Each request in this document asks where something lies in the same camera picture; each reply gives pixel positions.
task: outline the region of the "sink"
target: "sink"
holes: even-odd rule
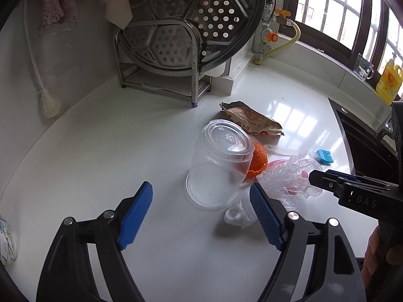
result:
[[[393,148],[379,141],[375,131],[358,117],[336,102],[329,102],[343,135],[351,173],[398,184],[398,159]]]

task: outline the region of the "window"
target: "window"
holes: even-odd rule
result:
[[[403,66],[402,24],[384,0],[284,0],[283,8],[301,28],[301,41],[350,69],[359,54],[370,61],[377,70],[367,80],[373,87],[391,58]],[[279,32],[295,35],[285,25],[280,25]]]
[[[371,60],[374,53],[374,47],[376,39],[378,37],[378,30],[380,23],[380,15],[381,15],[380,9],[381,9],[381,0],[372,0],[370,34],[368,35],[367,44],[365,46],[365,50],[363,53],[363,57],[367,60]]]
[[[298,0],[296,21],[351,49],[357,34],[361,0]]]
[[[386,63],[394,60],[394,64],[403,66],[403,28],[399,25],[396,16],[389,9],[388,36],[386,39],[386,47],[379,65],[379,73],[383,73]]]

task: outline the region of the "blue gripper pad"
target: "blue gripper pad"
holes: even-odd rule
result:
[[[349,175],[348,173],[341,173],[340,171],[336,171],[333,169],[328,169],[326,170],[327,173],[330,173],[332,175],[335,176],[339,176],[339,177],[343,177],[343,178],[347,178],[348,180],[352,180],[352,181],[357,181],[357,177],[354,175]]]
[[[249,199],[270,244],[279,251],[285,247],[281,222],[256,184],[251,186]]]
[[[139,228],[152,202],[152,186],[144,183],[120,225],[119,247],[124,250],[134,242]]]

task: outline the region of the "finger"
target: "finger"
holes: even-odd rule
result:
[[[403,245],[397,245],[386,253],[386,261],[392,266],[403,264]]]
[[[372,254],[375,254],[379,247],[379,226],[376,226],[372,232],[368,244],[371,247]]]
[[[365,265],[361,270],[361,277],[364,287],[367,288],[370,285],[372,278],[370,272],[368,271],[368,268]]]
[[[376,268],[378,268],[378,258],[376,257],[376,255],[371,254],[368,257],[367,268],[368,268],[368,271],[370,272],[370,274],[372,276],[374,274],[374,272],[376,271]]]
[[[371,251],[370,243],[368,242],[367,249],[365,250],[365,254],[364,254],[364,263],[368,259],[368,256],[370,254],[373,254],[373,253]]]

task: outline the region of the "cooking oil bottle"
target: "cooking oil bottle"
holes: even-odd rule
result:
[[[403,70],[394,64],[393,59],[390,59],[378,84],[376,84],[376,92],[386,104],[391,105],[402,82]]]

